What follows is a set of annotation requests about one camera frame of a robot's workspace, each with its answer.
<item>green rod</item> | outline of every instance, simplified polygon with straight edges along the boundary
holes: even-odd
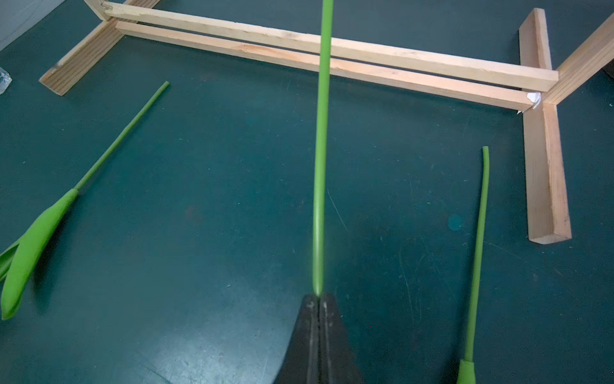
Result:
[[[155,101],[158,99],[158,97],[162,94],[162,92],[164,92],[164,90],[168,87],[169,82],[165,81],[164,84],[162,84],[162,86],[160,88],[158,88],[158,90],[156,91],[156,93],[154,93],[154,95],[151,97],[151,99],[149,99],[149,101],[147,102],[147,104],[145,104],[145,106],[143,108],[141,108],[141,110],[139,111],[139,113],[136,114],[136,116],[132,119],[132,121],[126,126],[126,128],[123,129],[123,131],[119,134],[119,136],[117,137],[117,139],[115,139],[115,141],[113,142],[113,144],[111,144],[111,146],[104,151],[103,155],[100,157],[100,159],[98,159],[98,161],[91,166],[90,170],[87,171],[87,173],[85,174],[85,176],[83,176],[81,178],[81,180],[79,180],[79,182],[77,183],[77,185],[74,187],[75,189],[79,190],[81,189],[81,187],[83,187],[85,185],[86,182],[88,182],[88,180],[90,179],[90,177],[96,173],[96,171],[98,171],[98,169],[100,168],[100,166],[108,159],[108,157],[113,153],[114,150],[116,150],[117,146],[119,146],[119,144],[124,140],[124,138],[126,137],[127,134],[130,133],[130,130],[136,125],[136,123],[139,122],[139,120],[141,119],[141,117],[147,112],[147,110],[149,110],[149,108],[155,103]]]
[[[488,147],[482,147],[484,169],[482,171],[482,195],[480,197],[480,215],[478,216],[478,232],[475,236],[475,257],[473,259],[473,281],[471,283],[471,299],[469,301],[469,320],[467,321],[467,344],[465,360],[473,362],[473,339],[475,338],[475,320],[478,315],[478,294],[480,292],[480,272],[482,269],[482,249],[484,247],[484,225],[486,224],[486,200],[488,199],[488,179],[491,172]]]
[[[320,76],[317,84],[316,165],[313,183],[313,290],[318,296],[322,294],[324,288],[324,191],[326,189],[326,134],[332,31],[333,0],[323,0]]]

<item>white wall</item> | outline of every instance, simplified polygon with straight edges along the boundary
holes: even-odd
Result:
[[[0,50],[64,0],[0,0]]]

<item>green foam grip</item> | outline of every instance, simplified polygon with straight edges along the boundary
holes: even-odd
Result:
[[[459,377],[456,384],[475,384],[475,365],[473,361],[460,361]]]
[[[71,189],[55,204],[47,208],[21,236],[18,244],[11,248],[15,251],[6,273],[6,281],[0,297],[2,320],[15,316],[28,278],[30,278],[49,239],[51,239],[56,227],[68,208],[71,207],[78,193],[78,190]]]

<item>wooden stand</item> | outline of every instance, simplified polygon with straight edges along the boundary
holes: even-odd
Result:
[[[319,69],[318,35],[152,9],[158,1],[127,0],[119,4],[85,0],[101,24],[40,82],[64,95],[124,34],[308,71]],[[529,239],[555,243],[571,238],[556,105],[614,58],[614,15],[556,71],[550,61],[543,9],[535,8],[529,14],[519,35],[521,65],[333,38],[335,58],[331,59],[330,70],[336,76],[522,111]],[[536,96],[542,102],[534,103]]]

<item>plastic bottle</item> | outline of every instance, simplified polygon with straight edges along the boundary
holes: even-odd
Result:
[[[7,71],[0,67],[0,95],[4,93],[4,91],[6,90],[6,88],[8,88],[10,82],[12,81],[13,79],[10,78],[10,75],[7,73]]]

